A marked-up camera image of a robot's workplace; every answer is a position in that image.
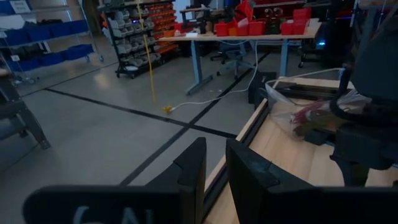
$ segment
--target concrete floor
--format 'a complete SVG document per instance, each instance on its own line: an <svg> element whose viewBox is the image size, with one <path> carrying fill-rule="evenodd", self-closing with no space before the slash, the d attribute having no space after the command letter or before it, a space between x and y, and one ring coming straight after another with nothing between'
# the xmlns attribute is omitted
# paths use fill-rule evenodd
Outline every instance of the concrete floor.
<svg viewBox="0 0 398 224"><path fill-rule="evenodd" d="M277 72L279 57L269 54L259 64L259 70ZM221 65L219 61L211 62L209 57L201 60L205 76L214 75ZM255 63L254 54L248 55L246 61ZM254 111L253 105L247 104L247 93L235 93L211 108L209 104L188 105L165 114L163 106L210 100L235 82L231 72L215 77L197 94L186 96L185 89L193 83L190 58L178 58L154 70L156 103L152 101L148 74L134 80L117 79L117 64L95 64L79 71L80 63L76 62L75 68L66 66L52 72L57 78L19 89L28 94L23 99L52 147L43 151L31 138L18 136L0 142L3 224L23 223L24 199L46 185L146 184L200 136L207 140L210 174L224 154L226 137L237 135ZM319 70L314 63L299 70L298 63L298 55L291 54L289 75ZM245 89L251 75L252 72L235 83L232 91ZM209 110L201 113L206 107ZM189 122L197 126L189 128Z"/></svg>

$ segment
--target yellow cable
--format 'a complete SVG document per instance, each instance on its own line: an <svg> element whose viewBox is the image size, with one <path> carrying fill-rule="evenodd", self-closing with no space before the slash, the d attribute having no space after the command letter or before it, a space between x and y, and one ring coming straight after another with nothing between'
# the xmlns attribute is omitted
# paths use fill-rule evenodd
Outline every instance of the yellow cable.
<svg viewBox="0 0 398 224"><path fill-rule="evenodd" d="M141 29L144 30L144 20L142 19L142 15L141 15L142 11L141 11L141 8L139 7L140 1L141 0L138 0L138 2L137 2L137 8L138 8L139 22L141 23ZM150 88L151 88L151 91L152 91L152 100L156 104L154 74L152 73L152 62L150 61L150 56L149 56L147 35L144 35L144 42L145 42L145 48L146 48L146 51L147 51L147 58L148 58L148 63L149 63L149 76L150 76Z"/></svg>

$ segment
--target white power cord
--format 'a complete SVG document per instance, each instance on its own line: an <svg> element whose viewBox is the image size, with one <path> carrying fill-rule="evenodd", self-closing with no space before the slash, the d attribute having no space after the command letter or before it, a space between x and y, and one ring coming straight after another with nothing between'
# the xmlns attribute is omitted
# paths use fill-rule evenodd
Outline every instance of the white power cord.
<svg viewBox="0 0 398 224"><path fill-rule="evenodd" d="M245 40L245 41L242 41L242 42L240 42L240 43L238 43L238 44L230 44L230 43L223 42L223 41L220 41L220 42L225 43L225 44L229 44L229 45L239 45L239 44L243 44L243 43L245 43L245 42L247 42L247 41L248 41L248 40ZM177 108L179 108L180 106L183 106L183 105L202 105L202 104L210 103L210 102L215 101L215 100L222 99L222 98L224 98L224 97L226 97L226 96L228 96L228 95L230 95L230 94L232 94L232 93L242 93L242 92L248 91L251 82L253 82L253 80L254 80L254 76L256 75L257 68L258 68L258 66L259 66L258 55L257 55L257 41L256 41L256 43L254 44L254 52L255 52L255 54L256 54L256 68L254 69L254 74L253 74L252 78L250 79L250 82L249 82L247 88L245 88L244 90L235 90L235 91L231 91L231 92L225 94L224 96L217 97L217 98L214 98L214 99L212 99L212 100L208 100L208 101L204 101L204 102L185 102L185 103L181 103L181 104L179 104L179 105L177 105L177 106L172 107L172 108L169 110L169 112L171 112L171 111L173 111L173 110L176 110Z"/></svg>

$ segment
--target blue storage bin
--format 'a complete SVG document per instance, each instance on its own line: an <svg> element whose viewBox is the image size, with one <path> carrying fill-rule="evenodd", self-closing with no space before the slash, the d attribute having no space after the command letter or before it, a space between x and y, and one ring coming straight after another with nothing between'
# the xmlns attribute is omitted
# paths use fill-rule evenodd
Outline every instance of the blue storage bin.
<svg viewBox="0 0 398 224"><path fill-rule="evenodd" d="M12 15L15 14L9 1L0 1L0 14Z"/></svg>
<svg viewBox="0 0 398 224"><path fill-rule="evenodd" d="M70 22L72 34L79 34L88 31L87 22L85 20Z"/></svg>
<svg viewBox="0 0 398 224"><path fill-rule="evenodd" d="M69 22L52 24L50 25L50 31L53 37L63 37L72 34Z"/></svg>
<svg viewBox="0 0 398 224"><path fill-rule="evenodd" d="M93 46L91 44L80 44L70 47L69 49L81 49L82 51L86 52L86 54L91 54L94 52Z"/></svg>
<svg viewBox="0 0 398 224"><path fill-rule="evenodd" d="M52 38L49 25L29 27L26 30L33 42Z"/></svg>
<svg viewBox="0 0 398 224"><path fill-rule="evenodd" d="M7 37L5 39L0 39L0 45L2 46L13 46L30 42L30 38L24 29L6 30L4 32L7 34Z"/></svg>
<svg viewBox="0 0 398 224"><path fill-rule="evenodd" d="M19 66L18 62L13 62L13 61L8 61L7 64L14 72L26 72L40 67L40 62L37 58L19 61Z"/></svg>
<svg viewBox="0 0 398 224"><path fill-rule="evenodd" d="M46 54L40 59L40 62L43 66L56 65L62 63L63 61L65 61L65 58L63 57L62 53Z"/></svg>

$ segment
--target table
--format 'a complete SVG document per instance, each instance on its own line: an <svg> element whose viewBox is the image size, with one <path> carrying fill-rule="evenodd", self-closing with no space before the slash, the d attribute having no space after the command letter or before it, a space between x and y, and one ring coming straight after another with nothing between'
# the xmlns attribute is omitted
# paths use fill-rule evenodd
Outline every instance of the table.
<svg viewBox="0 0 398 224"><path fill-rule="evenodd" d="M295 82L303 85L324 86L335 88L339 82L334 80L315 80L309 78L295 78ZM261 111L266 105L264 100L258 109L251 116L243 127L237 140L242 140L247 134L249 127L261 115ZM277 166L283 168L312 185L322 186L343 186L341 171L335 162L329 159L333 153L331 146L316 146L304 141L294 141L288 137L268 116L254 136L250 148L272 161ZM206 180L205 189L216 179L217 174L225 163L223 157L213 172ZM398 169L379 171L372 170L369 173L366 185L390 186L394 180L398 179ZM227 184L220 193L220 196L213 204L206 220L206 224L232 224L239 223L236 215L231 190Z"/></svg>
<svg viewBox="0 0 398 224"><path fill-rule="evenodd" d="M186 92L187 95L191 95L197 90L199 90L203 85L207 84L213 79L213 75L203 79L201 73L200 56L198 54L198 47L196 41L225 41L225 40L281 40L281 54L280 54L280 70L279 75L285 77L287 73L287 62L288 62L288 49L289 41L297 39L314 39L317 34L321 22L319 19L311 19L310 25L307 30L302 35L257 35L257 36L226 36L218 37L214 34L198 34L196 37L163 37L160 41L191 41L191 53L192 53L192 63L193 63L193 73L195 76L195 83Z"/></svg>

